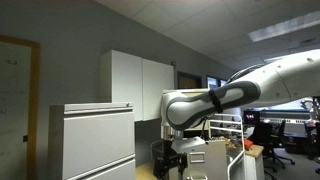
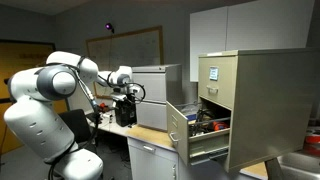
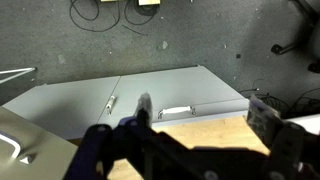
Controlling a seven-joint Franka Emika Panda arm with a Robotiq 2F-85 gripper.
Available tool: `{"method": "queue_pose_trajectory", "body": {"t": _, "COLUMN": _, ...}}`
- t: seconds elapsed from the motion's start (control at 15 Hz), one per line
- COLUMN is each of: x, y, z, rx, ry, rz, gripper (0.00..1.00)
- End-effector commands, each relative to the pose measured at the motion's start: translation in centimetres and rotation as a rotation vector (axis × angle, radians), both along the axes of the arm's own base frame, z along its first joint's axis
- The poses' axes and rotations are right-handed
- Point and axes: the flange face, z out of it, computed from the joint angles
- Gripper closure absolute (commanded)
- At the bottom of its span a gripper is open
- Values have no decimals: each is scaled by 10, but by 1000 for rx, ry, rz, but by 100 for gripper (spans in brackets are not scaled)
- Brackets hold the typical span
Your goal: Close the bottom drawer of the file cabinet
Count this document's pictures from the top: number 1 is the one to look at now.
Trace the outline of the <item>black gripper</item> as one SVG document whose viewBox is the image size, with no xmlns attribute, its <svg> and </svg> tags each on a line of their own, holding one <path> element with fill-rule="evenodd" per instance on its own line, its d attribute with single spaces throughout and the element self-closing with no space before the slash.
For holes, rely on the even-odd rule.
<svg viewBox="0 0 320 180">
<path fill-rule="evenodd" d="M 164 179 L 170 169 L 177 167 L 178 174 L 183 176 L 188 167 L 187 154 L 177 153 L 172 149 L 172 141 L 162 141 L 163 155 L 154 162 L 153 175 L 157 179 Z"/>
</svg>

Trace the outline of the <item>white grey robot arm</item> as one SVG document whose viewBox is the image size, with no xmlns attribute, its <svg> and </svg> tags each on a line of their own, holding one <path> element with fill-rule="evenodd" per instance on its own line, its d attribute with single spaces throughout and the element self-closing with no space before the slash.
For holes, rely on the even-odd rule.
<svg viewBox="0 0 320 180">
<path fill-rule="evenodd" d="M 180 91 L 165 93 L 161 105 L 163 155 L 155 160 L 158 180 L 172 168 L 187 168 L 187 153 L 205 143 L 200 137 L 186 140 L 178 134 L 196 127 L 210 114 L 236 107 L 258 108 L 320 96 L 320 50 L 283 56 L 235 73 L 223 86 L 188 97 Z"/>
</svg>

